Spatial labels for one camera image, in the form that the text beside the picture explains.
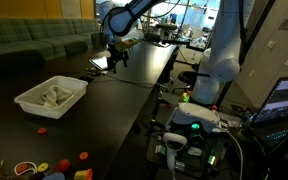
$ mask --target computer screen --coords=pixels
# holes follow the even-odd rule
[[[288,78],[280,78],[265,100],[252,124],[268,123],[288,118]]]

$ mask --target black table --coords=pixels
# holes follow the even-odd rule
[[[68,159],[74,170],[92,168],[95,178],[103,179],[174,48],[137,44],[129,54],[128,67],[119,62],[117,74],[108,74],[149,83],[147,87],[97,77],[58,120],[23,112],[14,98],[54,75],[80,77],[90,66],[89,58],[107,53],[91,51],[58,58],[48,61],[42,70],[0,79],[0,162],[4,160],[8,174],[14,175],[14,166],[22,161],[46,162],[51,174],[59,160]],[[47,128],[46,135],[36,133],[41,127]],[[86,161],[79,160],[83,151],[89,153]]]

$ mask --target white plastic bin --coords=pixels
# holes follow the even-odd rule
[[[20,104],[23,111],[25,112],[59,119],[85,94],[87,84],[88,83],[86,81],[75,78],[54,76],[51,79],[17,96],[14,101]],[[46,92],[52,85],[57,85],[65,89],[69,89],[73,91],[74,94],[61,105],[54,108],[49,108],[38,104],[38,100],[41,98],[43,93]]]

